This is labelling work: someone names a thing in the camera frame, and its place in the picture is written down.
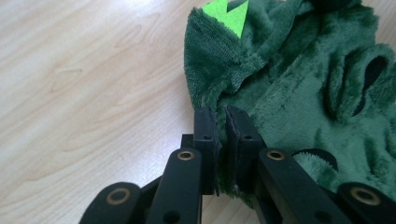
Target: metal rivet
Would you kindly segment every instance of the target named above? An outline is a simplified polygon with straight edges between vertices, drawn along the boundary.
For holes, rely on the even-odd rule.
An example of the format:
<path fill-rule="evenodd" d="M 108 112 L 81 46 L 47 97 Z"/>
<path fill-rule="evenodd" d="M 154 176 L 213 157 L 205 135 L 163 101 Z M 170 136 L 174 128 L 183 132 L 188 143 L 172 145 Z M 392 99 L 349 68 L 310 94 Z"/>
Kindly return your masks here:
<path fill-rule="evenodd" d="M 271 150 L 267 152 L 267 157 L 273 159 L 274 161 L 282 161 L 283 159 L 285 159 L 285 154 L 280 151 Z"/>
<path fill-rule="evenodd" d="M 121 193 L 122 197 L 116 197 L 116 194 L 118 193 Z M 107 203 L 111 205 L 119 205 L 128 201 L 130 197 L 131 197 L 131 191 L 129 191 L 128 189 L 116 188 L 107 195 L 106 200 Z"/>
<path fill-rule="evenodd" d="M 194 153 L 190 151 L 182 151 L 177 154 L 177 157 L 183 161 L 189 161 L 194 158 Z"/>
<path fill-rule="evenodd" d="M 365 203 L 368 205 L 379 205 L 381 204 L 381 200 L 378 196 L 372 191 L 365 188 L 353 187 L 350 190 L 350 194 L 361 203 Z"/>

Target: plush toy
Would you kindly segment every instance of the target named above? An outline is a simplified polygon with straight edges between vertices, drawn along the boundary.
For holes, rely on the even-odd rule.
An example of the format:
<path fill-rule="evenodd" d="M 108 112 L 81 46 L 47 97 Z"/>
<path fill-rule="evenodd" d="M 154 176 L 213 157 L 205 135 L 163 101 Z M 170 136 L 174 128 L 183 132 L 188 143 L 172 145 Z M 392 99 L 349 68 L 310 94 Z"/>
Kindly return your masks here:
<path fill-rule="evenodd" d="M 395 201 L 396 65 L 391 48 L 375 43 L 377 21 L 359 0 L 215 0 L 193 9 L 185 74 L 193 107 L 218 113 L 222 154 L 224 106 L 234 105 L 322 187 L 361 182 Z M 222 190 L 241 196 L 225 176 Z"/>

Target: green felt spike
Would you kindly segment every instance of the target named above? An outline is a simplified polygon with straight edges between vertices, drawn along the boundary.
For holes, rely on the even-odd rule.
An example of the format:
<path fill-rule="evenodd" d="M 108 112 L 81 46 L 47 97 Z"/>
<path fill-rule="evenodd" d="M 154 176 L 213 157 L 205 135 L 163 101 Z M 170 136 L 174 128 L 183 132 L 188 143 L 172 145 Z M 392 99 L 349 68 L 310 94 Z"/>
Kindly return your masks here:
<path fill-rule="evenodd" d="M 216 18 L 227 28 L 232 30 L 239 38 L 242 36 L 245 19 L 248 12 L 248 1 L 231 11 L 227 11 L 227 0 L 215 0 L 205 5 L 202 10 L 208 16 Z"/>

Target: wooden table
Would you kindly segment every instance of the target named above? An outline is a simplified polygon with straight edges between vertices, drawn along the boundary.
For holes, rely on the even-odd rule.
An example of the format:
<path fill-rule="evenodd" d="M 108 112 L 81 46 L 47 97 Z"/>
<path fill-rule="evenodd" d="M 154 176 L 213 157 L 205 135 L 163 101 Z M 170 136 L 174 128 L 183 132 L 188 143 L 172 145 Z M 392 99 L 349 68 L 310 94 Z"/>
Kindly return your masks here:
<path fill-rule="evenodd" d="M 104 187 L 162 174 L 192 133 L 183 41 L 205 2 L 0 2 L 0 223 L 78 223 Z M 396 2 L 364 4 L 396 49 Z M 258 220 L 221 196 L 203 223 Z"/>

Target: green fleece costume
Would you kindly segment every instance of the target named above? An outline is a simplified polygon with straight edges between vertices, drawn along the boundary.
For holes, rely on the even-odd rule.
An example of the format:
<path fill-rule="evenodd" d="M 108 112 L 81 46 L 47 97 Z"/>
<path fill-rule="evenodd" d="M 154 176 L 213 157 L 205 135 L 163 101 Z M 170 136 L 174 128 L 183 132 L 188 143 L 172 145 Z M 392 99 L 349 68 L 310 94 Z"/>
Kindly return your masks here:
<path fill-rule="evenodd" d="M 316 2 L 248 0 L 240 37 L 211 15 L 216 9 L 195 8 L 185 36 L 192 104 L 217 111 L 223 143 L 223 107 L 234 105 L 268 147 L 333 154 L 337 170 L 309 153 L 294 156 L 322 187 L 361 182 L 396 201 L 394 53 L 375 44 L 377 16 L 361 1 L 329 13 Z M 223 191 L 238 193 L 224 183 Z"/>

